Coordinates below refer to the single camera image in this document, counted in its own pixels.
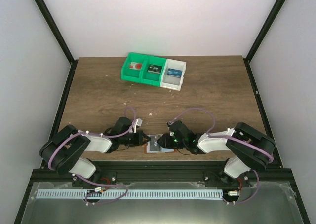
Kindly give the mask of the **dark credit card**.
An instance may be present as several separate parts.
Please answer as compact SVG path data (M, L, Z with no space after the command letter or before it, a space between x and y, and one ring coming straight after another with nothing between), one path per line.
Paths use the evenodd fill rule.
M150 135L151 140L146 145L146 153L159 153L161 146L157 143L161 135Z

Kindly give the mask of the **brown leather card holder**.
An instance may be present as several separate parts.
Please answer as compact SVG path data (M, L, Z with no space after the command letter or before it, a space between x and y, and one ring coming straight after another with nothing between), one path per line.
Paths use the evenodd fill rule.
M176 152L175 149L166 149L163 148L158 144L158 139L162 136L163 134L155 134L155 135L149 135L151 140L144 144L145 146L145 153L146 154L155 154L155 153L172 153Z

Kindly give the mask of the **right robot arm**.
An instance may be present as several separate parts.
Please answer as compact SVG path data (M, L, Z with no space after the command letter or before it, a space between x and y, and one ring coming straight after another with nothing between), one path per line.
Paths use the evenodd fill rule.
M231 186L247 171L265 170L274 160L274 140L243 122L217 133L194 133L181 121L170 123L168 128L169 133L157 141L165 149L185 149L194 155L216 151L234 154L226 161L223 170L215 175L225 186Z

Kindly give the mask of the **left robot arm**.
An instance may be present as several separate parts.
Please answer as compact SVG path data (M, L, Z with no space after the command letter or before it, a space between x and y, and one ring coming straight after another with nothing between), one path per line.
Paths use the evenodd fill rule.
M84 152L112 153L121 145L136 147L146 144L151 138L138 128L141 119L131 121L120 117L113 127L101 134L77 130L73 125L65 126L54 135L39 151L40 157L47 162L49 169L59 175L73 173L83 177L91 187L100 183L101 174L87 158Z

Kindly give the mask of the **blue VIP card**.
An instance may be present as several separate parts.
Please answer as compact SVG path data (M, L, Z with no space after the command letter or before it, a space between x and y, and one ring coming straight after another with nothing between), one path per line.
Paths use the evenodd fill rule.
M173 76L173 77L181 78L182 73L183 73L183 71L182 71L182 70L179 70L179 69L172 69L172 68L169 68L169 69L167 70L167 75L168 75L168 76Z

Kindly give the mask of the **black card in bin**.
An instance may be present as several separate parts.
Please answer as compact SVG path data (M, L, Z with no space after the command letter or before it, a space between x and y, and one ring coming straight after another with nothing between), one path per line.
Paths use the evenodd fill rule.
M162 71L162 66L150 64L147 71L150 73L160 74Z

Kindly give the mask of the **red white card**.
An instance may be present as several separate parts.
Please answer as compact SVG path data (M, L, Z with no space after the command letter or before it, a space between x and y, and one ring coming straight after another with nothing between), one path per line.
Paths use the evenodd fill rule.
M141 70L143 64L142 63L139 63L139 62L131 62L130 65L129 65L129 68L130 69L133 69L133 70Z

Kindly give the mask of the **middle green storage bin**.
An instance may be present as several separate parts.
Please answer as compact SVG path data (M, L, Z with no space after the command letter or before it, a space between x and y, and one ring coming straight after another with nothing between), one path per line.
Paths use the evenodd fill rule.
M141 83L160 87L166 59L148 55L141 69Z

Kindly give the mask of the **green storage bin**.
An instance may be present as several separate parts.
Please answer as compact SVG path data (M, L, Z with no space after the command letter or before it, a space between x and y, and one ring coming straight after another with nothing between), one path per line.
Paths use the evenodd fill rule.
M166 59L148 55L141 69L141 83L160 87Z
M121 69L121 80L141 83L141 70L130 69L129 65L131 62L139 62L144 66L146 57L145 54L130 52Z

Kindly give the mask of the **white storage bin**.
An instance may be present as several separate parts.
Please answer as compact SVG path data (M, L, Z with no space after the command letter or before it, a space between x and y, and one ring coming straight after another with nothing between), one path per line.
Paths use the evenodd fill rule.
M160 87L180 91L185 72L186 62L166 59L165 66L162 71Z

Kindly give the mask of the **left green storage bin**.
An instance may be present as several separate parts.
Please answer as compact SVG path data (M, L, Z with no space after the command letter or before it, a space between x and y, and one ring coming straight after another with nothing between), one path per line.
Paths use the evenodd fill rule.
M131 62L139 62L144 66L146 57L145 54L130 52L121 69L121 80L141 83L141 70L130 69L129 65Z

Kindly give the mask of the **black aluminium frame rail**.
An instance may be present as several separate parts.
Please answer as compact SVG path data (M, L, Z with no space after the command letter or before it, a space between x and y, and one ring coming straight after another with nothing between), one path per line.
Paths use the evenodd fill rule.
M236 187L250 182L294 182L291 169L269 165L265 171L244 172L239 179L223 181L224 161L95 161L101 177L113 183L203 182L208 187Z

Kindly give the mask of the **left black frame post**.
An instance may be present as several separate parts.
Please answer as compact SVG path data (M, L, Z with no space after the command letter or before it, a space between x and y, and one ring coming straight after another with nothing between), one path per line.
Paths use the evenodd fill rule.
M46 3L44 0L34 0L38 9L40 10L42 16L44 17L47 25L49 26L51 32L53 33L55 39L57 40L61 50L63 51L64 55L66 56L68 62L72 65L75 62L74 57L72 56L57 24L55 23Z

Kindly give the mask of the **black frame post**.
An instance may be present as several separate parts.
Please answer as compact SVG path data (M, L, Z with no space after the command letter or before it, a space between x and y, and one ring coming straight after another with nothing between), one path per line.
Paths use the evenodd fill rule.
M47 25L49 26L51 32L53 33L55 39L57 40L61 50L63 51L64 55L66 56L68 62L72 65L75 62L74 57L72 56L57 24L55 23L46 3L44 0L34 0L38 9L40 10L42 16L44 17Z
M259 49L261 43L263 42L265 36L267 35L270 27L272 26L273 22L275 21L276 17L278 16L280 10L282 9L283 5L285 4L286 0L276 0L271 11L269 12L263 26L261 27L254 43L252 44L247 56L246 61L251 62L253 57L255 56L257 50Z

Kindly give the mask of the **right black frame post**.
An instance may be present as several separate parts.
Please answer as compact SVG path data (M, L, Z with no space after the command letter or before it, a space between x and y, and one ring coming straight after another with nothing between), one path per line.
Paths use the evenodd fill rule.
M283 5L285 4L286 0L276 0L271 11L269 12L263 26L261 27L254 43L252 44L247 56L246 61L251 62L253 57L255 56L257 50L259 49L261 43L263 42L265 36L267 35L270 27L272 26L273 22L275 21L276 17L278 16L280 10L282 9Z

